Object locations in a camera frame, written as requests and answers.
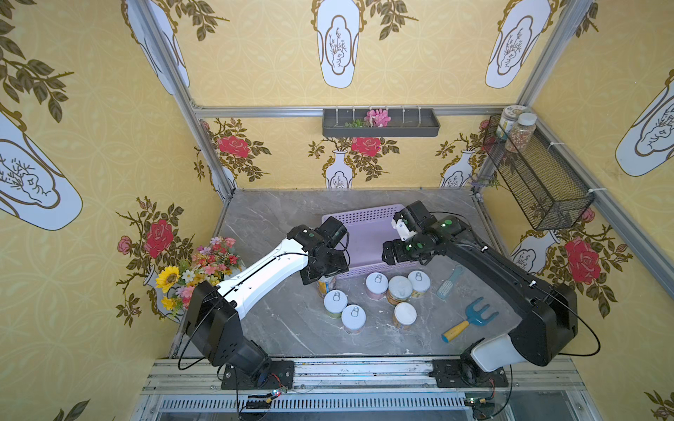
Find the dark grey wall shelf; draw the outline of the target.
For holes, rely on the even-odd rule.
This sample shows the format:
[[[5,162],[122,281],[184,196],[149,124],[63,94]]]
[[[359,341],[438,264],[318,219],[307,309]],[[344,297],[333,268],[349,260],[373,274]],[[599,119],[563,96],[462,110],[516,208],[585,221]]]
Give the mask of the dark grey wall shelf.
[[[324,108],[322,134],[327,138],[437,137],[441,124],[432,108]]]

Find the spice jar white lid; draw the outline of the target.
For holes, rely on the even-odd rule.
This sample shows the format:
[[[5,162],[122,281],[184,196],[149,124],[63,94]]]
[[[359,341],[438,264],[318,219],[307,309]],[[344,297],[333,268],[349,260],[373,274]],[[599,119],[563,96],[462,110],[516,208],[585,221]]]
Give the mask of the spice jar white lid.
[[[523,152],[535,133],[536,122],[537,115],[532,112],[519,115],[517,122],[508,133],[505,150],[511,153]]]

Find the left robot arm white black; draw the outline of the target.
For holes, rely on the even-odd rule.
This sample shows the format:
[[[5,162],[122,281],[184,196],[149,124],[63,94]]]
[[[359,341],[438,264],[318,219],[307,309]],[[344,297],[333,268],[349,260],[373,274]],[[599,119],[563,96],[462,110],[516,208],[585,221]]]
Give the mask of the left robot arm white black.
[[[296,226],[271,252],[238,275],[215,286],[200,282],[184,314],[183,333],[212,366],[230,365],[255,385],[264,384],[271,373],[270,356],[245,338],[242,319],[296,273],[305,285],[346,273],[347,252],[338,245],[348,235],[334,217],[317,228]]]

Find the teal brush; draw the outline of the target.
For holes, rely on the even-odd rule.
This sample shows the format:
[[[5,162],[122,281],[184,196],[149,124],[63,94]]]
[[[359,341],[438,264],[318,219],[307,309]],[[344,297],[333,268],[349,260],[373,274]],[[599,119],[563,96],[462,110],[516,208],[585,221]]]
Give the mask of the teal brush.
[[[441,284],[441,286],[437,289],[437,291],[435,291],[436,296],[440,300],[445,301],[449,297],[456,283],[462,277],[463,272],[464,267],[462,265],[457,265],[452,271],[452,274],[449,276],[449,278]]]

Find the yellow peach can white lid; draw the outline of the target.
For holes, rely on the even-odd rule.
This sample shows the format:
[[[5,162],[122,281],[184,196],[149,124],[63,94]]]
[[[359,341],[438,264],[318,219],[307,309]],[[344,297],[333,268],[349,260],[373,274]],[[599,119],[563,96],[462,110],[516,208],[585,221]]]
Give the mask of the yellow peach can white lid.
[[[396,306],[406,303],[413,291],[412,283],[406,276],[395,275],[389,280],[386,298],[391,305]]]

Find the spice jar behind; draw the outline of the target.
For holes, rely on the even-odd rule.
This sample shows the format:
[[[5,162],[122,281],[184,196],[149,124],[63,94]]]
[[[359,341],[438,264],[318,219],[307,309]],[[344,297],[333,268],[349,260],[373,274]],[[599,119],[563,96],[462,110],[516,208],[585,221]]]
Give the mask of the spice jar behind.
[[[524,105],[507,106],[500,116],[500,122],[498,123],[496,130],[497,137],[505,139],[513,126],[517,123],[519,116],[526,112],[529,112],[529,109]]]

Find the lilac perforated plastic basket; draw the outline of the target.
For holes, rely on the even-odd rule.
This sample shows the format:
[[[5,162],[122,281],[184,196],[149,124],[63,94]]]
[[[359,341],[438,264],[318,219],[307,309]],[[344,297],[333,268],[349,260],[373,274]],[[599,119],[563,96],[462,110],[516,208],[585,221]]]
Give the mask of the lilac perforated plastic basket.
[[[384,242],[398,240],[399,236],[392,227],[394,215],[403,209],[403,205],[395,203],[361,210],[349,210],[326,214],[321,222],[328,218],[338,219],[349,232],[349,271],[337,275],[338,280],[346,280],[373,272],[388,272],[393,266],[382,260]]]

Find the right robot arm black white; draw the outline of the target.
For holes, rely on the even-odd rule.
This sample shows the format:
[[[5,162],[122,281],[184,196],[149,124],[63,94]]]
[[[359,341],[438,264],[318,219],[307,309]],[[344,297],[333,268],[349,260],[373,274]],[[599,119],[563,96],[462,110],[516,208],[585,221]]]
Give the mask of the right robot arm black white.
[[[416,201],[394,214],[391,227],[398,237],[384,242],[384,263],[426,265],[435,257],[447,257],[470,270],[520,317],[509,332],[480,340],[463,353],[465,365],[477,373],[521,362],[545,367],[565,353],[585,323],[570,287],[546,282],[518,267],[490,247],[459,214],[432,212]]]

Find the tall colourful mixed-food can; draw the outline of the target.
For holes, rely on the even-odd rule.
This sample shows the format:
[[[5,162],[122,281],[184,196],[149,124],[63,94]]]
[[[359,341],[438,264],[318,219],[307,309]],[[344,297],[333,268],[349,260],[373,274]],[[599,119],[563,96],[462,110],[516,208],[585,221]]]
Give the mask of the tall colourful mixed-food can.
[[[317,281],[319,295],[324,298],[329,292],[335,290],[336,287],[336,277],[333,276],[323,276]]]

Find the pink flower on shelf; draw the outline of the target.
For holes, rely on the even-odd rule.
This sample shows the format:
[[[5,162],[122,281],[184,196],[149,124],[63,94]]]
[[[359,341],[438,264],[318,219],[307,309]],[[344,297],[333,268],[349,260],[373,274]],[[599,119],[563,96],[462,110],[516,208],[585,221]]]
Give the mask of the pink flower on shelf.
[[[384,128],[391,122],[391,116],[386,109],[369,110],[365,117],[365,123],[368,127]]]

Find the orange can plain white lid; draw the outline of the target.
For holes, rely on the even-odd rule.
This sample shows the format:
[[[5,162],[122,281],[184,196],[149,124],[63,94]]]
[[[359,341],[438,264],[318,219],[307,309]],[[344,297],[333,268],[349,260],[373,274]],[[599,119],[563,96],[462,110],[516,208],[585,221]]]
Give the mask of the orange can plain white lid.
[[[416,322],[418,312],[410,303],[398,303],[393,312],[393,324],[398,329],[409,329]]]

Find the pink purple label can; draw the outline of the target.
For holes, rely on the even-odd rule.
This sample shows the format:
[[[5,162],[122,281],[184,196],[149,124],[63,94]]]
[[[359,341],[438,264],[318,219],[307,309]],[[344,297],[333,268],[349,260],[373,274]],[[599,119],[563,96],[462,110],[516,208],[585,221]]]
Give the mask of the pink purple label can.
[[[342,324],[347,333],[360,333],[365,327],[366,321],[366,311],[360,305],[348,305],[342,311]]]

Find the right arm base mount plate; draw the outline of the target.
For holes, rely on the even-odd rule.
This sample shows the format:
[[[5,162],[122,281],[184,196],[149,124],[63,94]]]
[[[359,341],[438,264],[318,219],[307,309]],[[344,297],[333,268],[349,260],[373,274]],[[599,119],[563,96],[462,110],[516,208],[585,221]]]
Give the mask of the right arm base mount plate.
[[[428,376],[438,388],[507,388],[510,385],[503,368],[484,372],[476,364],[458,359],[434,360]]]

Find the artificial flower bouquet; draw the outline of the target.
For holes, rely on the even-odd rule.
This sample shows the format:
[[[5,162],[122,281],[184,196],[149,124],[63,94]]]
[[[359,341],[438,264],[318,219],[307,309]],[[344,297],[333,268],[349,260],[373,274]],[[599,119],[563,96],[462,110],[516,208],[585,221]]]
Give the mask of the artificial flower bouquet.
[[[170,315],[186,312],[194,290],[206,282],[212,286],[242,271],[242,261],[236,254],[237,241],[230,237],[213,237],[205,247],[199,247],[189,260],[168,266],[156,278],[161,291],[161,305]]]

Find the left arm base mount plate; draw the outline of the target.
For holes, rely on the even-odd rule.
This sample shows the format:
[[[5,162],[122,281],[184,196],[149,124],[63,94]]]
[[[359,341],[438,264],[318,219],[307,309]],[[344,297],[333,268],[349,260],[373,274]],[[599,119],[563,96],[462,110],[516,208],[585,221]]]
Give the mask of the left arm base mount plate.
[[[272,390],[290,389],[293,386],[295,362],[291,360],[271,360],[253,375],[241,368],[226,364],[221,379],[223,390]]]

